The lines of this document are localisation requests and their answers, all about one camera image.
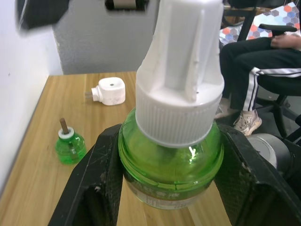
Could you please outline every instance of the gray wall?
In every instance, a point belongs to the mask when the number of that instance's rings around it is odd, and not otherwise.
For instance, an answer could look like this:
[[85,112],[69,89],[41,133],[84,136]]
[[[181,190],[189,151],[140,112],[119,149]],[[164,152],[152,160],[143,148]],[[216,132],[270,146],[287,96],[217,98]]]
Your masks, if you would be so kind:
[[72,0],[54,28],[64,74],[136,71],[151,44],[156,4],[145,13],[110,13],[103,0]]

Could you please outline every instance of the wooden tabletop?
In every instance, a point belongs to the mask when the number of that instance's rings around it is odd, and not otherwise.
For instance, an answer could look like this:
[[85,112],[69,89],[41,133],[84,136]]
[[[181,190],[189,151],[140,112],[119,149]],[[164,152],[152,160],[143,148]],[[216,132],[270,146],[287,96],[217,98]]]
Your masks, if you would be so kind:
[[[86,100],[105,77],[120,77],[126,101],[105,106]],[[46,226],[74,165],[63,165],[55,153],[59,119],[81,134],[89,150],[107,127],[122,123],[135,106],[135,73],[50,76],[30,122],[0,200],[0,226]],[[158,210],[134,197],[124,183],[118,226],[230,226],[215,184],[182,210]]]

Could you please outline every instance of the white plastic cap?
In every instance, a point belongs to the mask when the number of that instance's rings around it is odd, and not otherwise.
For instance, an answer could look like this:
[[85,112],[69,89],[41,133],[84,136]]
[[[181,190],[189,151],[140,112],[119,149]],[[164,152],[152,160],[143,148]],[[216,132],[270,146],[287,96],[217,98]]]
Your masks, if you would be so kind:
[[119,105],[126,100],[126,86],[121,78],[101,79],[95,88],[91,88],[93,101],[104,105]]
[[224,87],[222,13],[222,0],[160,2],[153,41],[136,76],[137,125],[157,144],[187,147],[211,129]]

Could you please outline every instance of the black chair armrest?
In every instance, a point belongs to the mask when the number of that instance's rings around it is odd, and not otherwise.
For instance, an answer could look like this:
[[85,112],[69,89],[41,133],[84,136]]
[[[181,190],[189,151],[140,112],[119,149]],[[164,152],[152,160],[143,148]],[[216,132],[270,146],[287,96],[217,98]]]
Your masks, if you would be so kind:
[[269,24],[261,24],[259,25],[259,28],[265,29],[265,30],[271,30],[273,33],[273,36],[281,35],[284,32],[296,32],[297,28],[286,26],[286,25],[269,25]]

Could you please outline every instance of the person's hand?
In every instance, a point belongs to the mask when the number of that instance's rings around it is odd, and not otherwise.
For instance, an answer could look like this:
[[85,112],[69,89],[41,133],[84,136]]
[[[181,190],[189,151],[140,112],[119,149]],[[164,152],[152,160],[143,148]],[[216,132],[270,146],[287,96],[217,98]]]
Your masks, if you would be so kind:
[[301,37],[297,35],[278,35],[272,39],[271,46],[274,48],[298,48]]

